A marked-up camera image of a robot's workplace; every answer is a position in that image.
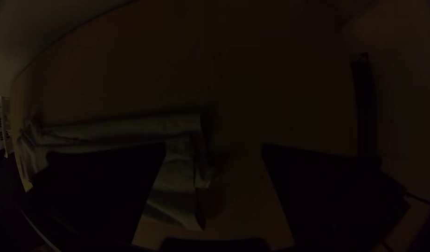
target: wooden desk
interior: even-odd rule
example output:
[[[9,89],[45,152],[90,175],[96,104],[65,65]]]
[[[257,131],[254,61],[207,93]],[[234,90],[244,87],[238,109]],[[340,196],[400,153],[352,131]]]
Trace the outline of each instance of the wooden desk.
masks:
[[[263,237],[271,249],[287,247],[260,148],[355,154],[354,88],[337,24],[315,0],[135,2],[71,32],[17,78],[14,139],[31,111],[60,125],[206,109],[210,151],[231,156],[210,189],[206,230],[142,219],[133,243]]]

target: black object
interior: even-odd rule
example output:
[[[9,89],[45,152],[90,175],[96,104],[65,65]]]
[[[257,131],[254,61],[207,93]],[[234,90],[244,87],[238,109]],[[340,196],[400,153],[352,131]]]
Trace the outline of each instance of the black object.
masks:
[[[43,223],[46,230],[40,233],[47,239],[54,233],[48,222],[55,220],[86,239],[130,244],[165,153],[163,143],[84,154],[49,153],[49,166],[33,177],[24,213],[30,221]]]
[[[368,54],[351,63],[358,115],[358,155],[375,156],[377,148],[377,105],[374,78]]]
[[[14,154],[0,150],[0,252],[26,252],[44,244],[21,214],[25,190]]]
[[[378,158],[264,145],[263,159],[305,251],[369,251],[409,208],[405,188],[379,170]]]
[[[131,244],[108,237],[88,235],[66,223],[61,215],[46,204],[40,193],[31,189],[26,195],[23,214],[44,241],[55,251],[62,252],[147,252]]]

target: black cable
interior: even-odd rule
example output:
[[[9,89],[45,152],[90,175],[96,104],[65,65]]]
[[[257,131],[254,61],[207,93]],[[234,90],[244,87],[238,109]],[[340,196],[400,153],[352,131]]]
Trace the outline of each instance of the black cable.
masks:
[[[421,201],[421,202],[423,202],[423,203],[430,204],[430,201],[429,201],[429,200],[422,199],[422,198],[417,197],[416,195],[413,195],[413,194],[411,194],[411,193],[409,193],[409,192],[406,192],[406,196],[411,197],[411,198],[414,198],[414,199],[416,199],[416,200],[418,200],[418,201]]]
[[[388,252],[394,252],[394,250],[389,247],[389,245],[386,244],[386,242],[382,242],[381,243],[383,245],[383,247],[388,251]]]

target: wall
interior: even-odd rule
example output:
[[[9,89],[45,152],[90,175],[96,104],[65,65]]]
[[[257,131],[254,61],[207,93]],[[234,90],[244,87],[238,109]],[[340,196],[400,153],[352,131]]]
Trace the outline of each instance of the wall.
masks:
[[[0,95],[46,47],[89,19],[130,0],[1,0]]]
[[[344,29],[350,54],[368,52],[378,106],[383,170],[430,199],[430,1],[380,0]],[[388,237],[405,251],[430,208],[411,210]]]
[[[336,10],[337,15],[343,22],[360,14],[377,0],[326,0]]]

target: desk surface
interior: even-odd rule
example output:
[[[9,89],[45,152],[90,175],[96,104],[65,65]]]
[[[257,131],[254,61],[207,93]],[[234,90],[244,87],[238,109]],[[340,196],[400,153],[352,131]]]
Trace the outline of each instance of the desk surface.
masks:
[[[208,192],[206,230],[142,219],[133,243],[154,249],[169,236],[263,237],[271,249],[292,245],[261,144],[356,152],[340,28],[321,3],[304,2],[145,0],[101,16],[16,79],[14,139],[32,111],[43,124],[60,125],[205,109],[213,121],[210,151],[231,157]]]

